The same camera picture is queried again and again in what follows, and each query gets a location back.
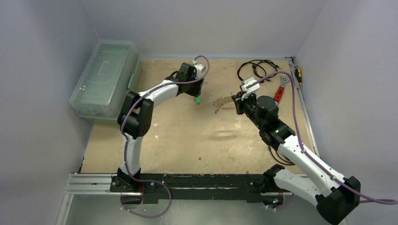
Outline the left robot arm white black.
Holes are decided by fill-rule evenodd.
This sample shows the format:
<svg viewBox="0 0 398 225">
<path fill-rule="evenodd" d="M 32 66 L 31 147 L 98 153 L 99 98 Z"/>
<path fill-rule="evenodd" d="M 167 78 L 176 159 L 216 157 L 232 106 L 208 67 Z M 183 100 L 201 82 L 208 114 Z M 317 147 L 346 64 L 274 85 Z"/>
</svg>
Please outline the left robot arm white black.
<svg viewBox="0 0 398 225">
<path fill-rule="evenodd" d="M 148 133 L 155 107 L 180 94 L 199 97 L 207 68 L 195 61 L 183 63 L 178 71 L 166 77 L 160 84 L 139 93 L 126 95 L 118 116 L 120 131 L 124 137 L 123 159 L 112 177 L 110 192 L 152 192 L 165 187 L 160 181 L 140 177 L 140 152 L 143 137 Z"/>
</svg>

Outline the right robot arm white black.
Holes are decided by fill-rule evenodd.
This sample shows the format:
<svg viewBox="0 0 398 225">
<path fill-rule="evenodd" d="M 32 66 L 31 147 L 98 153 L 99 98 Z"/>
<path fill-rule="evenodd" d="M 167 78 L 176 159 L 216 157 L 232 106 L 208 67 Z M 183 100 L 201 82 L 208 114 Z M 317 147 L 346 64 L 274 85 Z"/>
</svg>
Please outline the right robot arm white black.
<svg viewBox="0 0 398 225">
<path fill-rule="evenodd" d="M 270 96 L 231 97 L 238 115 L 246 115 L 259 129 L 263 142 L 293 162 L 305 176 L 291 173 L 281 165 L 264 172 L 263 193 L 278 189 L 291 191 L 314 205 L 323 219 L 340 224 L 360 203 L 361 183 L 337 172 L 306 147 L 293 129 L 278 118 L 279 108 Z"/>
</svg>

